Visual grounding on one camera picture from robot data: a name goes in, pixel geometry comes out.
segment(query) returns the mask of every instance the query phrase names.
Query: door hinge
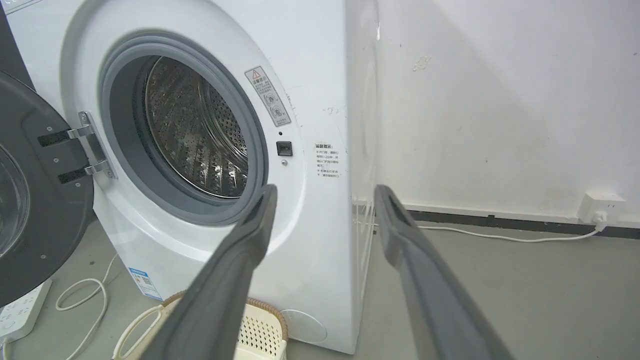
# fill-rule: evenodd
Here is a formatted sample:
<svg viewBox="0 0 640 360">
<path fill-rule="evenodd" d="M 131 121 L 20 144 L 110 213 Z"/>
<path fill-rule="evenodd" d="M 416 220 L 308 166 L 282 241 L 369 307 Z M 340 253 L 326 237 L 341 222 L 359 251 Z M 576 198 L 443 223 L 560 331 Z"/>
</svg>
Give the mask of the door hinge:
<svg viewBox="0 0 640 360">
<path fill-rule="evenodd" d="M 90 155 L 95 159 L 95 163 L 85 167 L 84 171 L 87 175 L 95 175 L 103 171 L 108 177 L 117 179 L 118 176 L 115 171 L 113 171 L 112 163 L 107 157 L 102 143 L 95 132 L 95 125 L 91 114 L 88 111 L 80 111 L 78 113 L 78 117 L 80 118 L 81 126 L 77 129 L 67 130 L 67 136 L 70 139 L 83 137 L 89 145 L 89 149 L 85 148 L 85 151 L 87 152 L 87 155 Z"/>
</svg>

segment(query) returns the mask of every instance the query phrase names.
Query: door glass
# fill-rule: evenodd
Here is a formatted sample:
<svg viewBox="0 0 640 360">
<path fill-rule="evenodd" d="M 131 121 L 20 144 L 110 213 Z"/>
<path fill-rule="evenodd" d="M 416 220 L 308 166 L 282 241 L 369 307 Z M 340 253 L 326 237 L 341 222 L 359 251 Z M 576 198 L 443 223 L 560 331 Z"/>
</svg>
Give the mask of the door glass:
<svg viewBox="0 0 640 360">
<path fill-rule="evenodd" d="M 242 195 L 244 137 L 225 100 L 200 74 L 159 58 L 147 76 L 144 105 L 155 146 L 172 169 L 209 195 Z"/>
<path fill-rule="evenodd" d="M 18 240 L 29 211 L 24 176 L 0 147 L 0 258 Z"/>
</svg>

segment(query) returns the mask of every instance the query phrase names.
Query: stainless steel drum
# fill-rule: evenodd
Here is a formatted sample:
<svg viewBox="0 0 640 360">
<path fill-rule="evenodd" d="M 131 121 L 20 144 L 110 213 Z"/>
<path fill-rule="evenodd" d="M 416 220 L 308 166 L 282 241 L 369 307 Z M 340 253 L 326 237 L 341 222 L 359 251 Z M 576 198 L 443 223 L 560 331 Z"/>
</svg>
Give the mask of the stainless steel drum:
<svg viewBox="0 0 640 360">
<path fill-rule="evenodd" d="M 147 77 L 145 112 L 158 151 L 184 180 L 215 197 L 242 195 L 244 137 L 225 100 L 202 76 L 159 58 Z"/>
</svg>

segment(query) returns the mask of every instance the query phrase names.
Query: black baseboard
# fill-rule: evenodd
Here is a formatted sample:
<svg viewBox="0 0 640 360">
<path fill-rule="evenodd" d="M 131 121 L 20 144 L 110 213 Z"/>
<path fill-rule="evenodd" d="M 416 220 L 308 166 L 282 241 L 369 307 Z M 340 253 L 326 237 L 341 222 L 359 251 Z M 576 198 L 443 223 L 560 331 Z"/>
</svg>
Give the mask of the black baseboard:
<svg viewBox="0 0 640 360">
<path fill-rule="evenodd" d="M 446 222 L 450 224 L 477 225 L 486 227 L 500 227 L 502 229 L 517 229 L 528 231 L 545 231 L 548 233 L 576 234 L 582 235 L 593 231 L 593 225 L 583 224 L 562 224 L 557 222 L 542 222 L 528 220 L 511 220 L 497 218 L 493 215 L 488 217 L 473 217 L 470 215 L 453 215 L 443 213 L 431 213 L 427 211 L 412 211 L 409 214 L 416 221 Z M 611 238 L 640 239 L 640 229 L 630 229 L 628 227 L 606 227 L 598 236 L 608 236 Z"/>
</svg>

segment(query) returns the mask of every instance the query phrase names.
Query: white power strip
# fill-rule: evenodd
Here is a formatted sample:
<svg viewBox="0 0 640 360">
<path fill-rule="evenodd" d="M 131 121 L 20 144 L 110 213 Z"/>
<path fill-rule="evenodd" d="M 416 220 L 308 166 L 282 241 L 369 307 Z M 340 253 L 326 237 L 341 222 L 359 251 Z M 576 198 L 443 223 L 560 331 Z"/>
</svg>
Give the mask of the white power strip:
<svg viewBox="0 0 640 360">
<path fill-rule="evenodd" d="M 38 314 L 47 297 L 51 279 L 47 279 L 18 300 L 8 304 L 0 313 L 0 344 L 27 336 L 36 324 Z"/>
</svg>

